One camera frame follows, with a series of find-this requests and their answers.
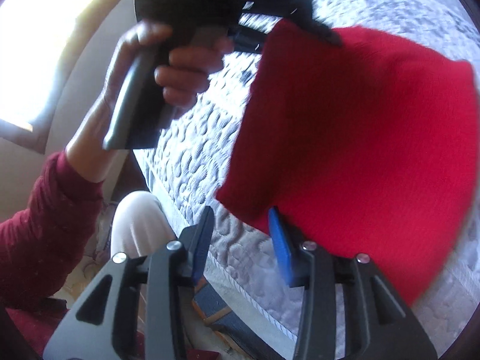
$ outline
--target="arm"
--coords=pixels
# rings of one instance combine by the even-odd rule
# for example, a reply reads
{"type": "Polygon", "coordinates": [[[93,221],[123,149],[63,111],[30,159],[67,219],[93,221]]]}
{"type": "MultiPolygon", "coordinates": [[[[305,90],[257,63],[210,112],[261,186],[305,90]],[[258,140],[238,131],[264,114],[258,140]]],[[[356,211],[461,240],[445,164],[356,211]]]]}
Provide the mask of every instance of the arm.
{"type": "MultiPolygon", "coordinates": [[[[102,207],[101,183],[116,155],[102,142],[123,80],[139,48],[170,35],[168,26],[143,22],[120,39],[104,89],[65,152],[47,160],[29,207],[0,225],[0,299],[7,306],[34,309],[80,262],[102,207]]],[[[155,71],[165,100],[183,112],[193,107],[196,94],[208,88],[208,74],[222,69],[231,49],[222,39],[213,50],[173,50],[170,66],[155,71]]]]}

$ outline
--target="white wall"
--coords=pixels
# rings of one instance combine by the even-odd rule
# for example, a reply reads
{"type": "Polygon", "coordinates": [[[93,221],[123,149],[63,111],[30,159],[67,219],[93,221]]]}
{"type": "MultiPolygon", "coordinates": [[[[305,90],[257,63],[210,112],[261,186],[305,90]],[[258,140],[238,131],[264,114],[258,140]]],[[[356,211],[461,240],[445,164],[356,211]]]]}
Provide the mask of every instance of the white wall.
{"type": "MultiPolygon", "coordinates": [[[[26,207],[46,157],[62,150],[73,137],[103,86],[118,38],[135,23],[133,0],[122,0],[102,23],[80,56],[58,102],[46,154],[0,139],[0,221],[26,207]]],[[[109,198],[122,166],[121,157],[104,184],[109,198]]]]}

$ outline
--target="mattress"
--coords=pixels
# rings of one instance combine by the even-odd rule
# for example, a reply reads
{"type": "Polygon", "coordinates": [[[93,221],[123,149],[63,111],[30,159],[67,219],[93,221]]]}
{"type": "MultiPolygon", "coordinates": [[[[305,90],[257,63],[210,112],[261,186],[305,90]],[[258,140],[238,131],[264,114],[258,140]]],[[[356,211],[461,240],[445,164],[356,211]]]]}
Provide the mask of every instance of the mattress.
{"type": "MultiPolygon", "coordinates": [[[[458,0],[314,0],[314,15],[334,27],[361,24],[409,38],[450,59],[466,59],[479,72],[480,35],[458,0]]],[[[263,31],[276,23],[258,15],[245,15],[242,21],[263,31]]],[[[227,56],[225,69],[212,76],[210,89],[199,96],[194,109],[162,132],[156,149],[138,150],[135,155],[177,233],[193,224],[205,205],[212,206],[216,223],[205,276],[247,325],[289,359],[298,332],[302,289],[282,282],[270,238],[237,220],[215,200],[259,60],[258,55],[227,56]]],[[[479,240],[480,215],[473,202],[443,271],[413,306],[439,355],[480,302],[479,240]]],[[[337,358],[341,358],[345,333],[341,291],[337,301],[337,358]]]]}

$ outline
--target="bright window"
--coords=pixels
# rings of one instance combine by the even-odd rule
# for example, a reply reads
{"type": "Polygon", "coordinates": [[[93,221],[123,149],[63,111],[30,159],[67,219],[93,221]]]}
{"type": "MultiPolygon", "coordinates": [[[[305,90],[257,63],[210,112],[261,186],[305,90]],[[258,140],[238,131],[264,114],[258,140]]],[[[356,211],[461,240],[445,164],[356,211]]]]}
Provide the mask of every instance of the bright window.
{"type": "Polygon", "coordinates": [[[32,131],[75,21],[92,0],[5,0],[0,7],[0,119],[32,131]]]}

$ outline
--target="red fabric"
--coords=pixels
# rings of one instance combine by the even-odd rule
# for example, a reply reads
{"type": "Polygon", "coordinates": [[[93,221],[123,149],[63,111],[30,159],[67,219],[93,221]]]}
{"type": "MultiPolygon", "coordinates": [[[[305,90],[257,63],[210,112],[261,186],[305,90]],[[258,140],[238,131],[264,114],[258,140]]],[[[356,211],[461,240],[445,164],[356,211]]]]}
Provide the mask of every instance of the red fabric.
{"type": "MultiPolygon", "coordinates": [[[[102,208],[102,183],[83,179],[64,152],[47,159],[28,208],[0,224],[0,302],[39,354],[67,312],[47,299],[80,263],[102,208]]],[[[143,353],[143,335],[137,336],[143,353]]],[[[215,360],[216,352],[188,351],[189,360],[215,360]]]]}
{"type": "Polygon", "coordinates": [[[473,202],[473,71],[384,32],[337,31],[342,48],[274,28],[217,198],[264,232],[277,205],[329,252],[370,254],[411,304],[473,202]]]}

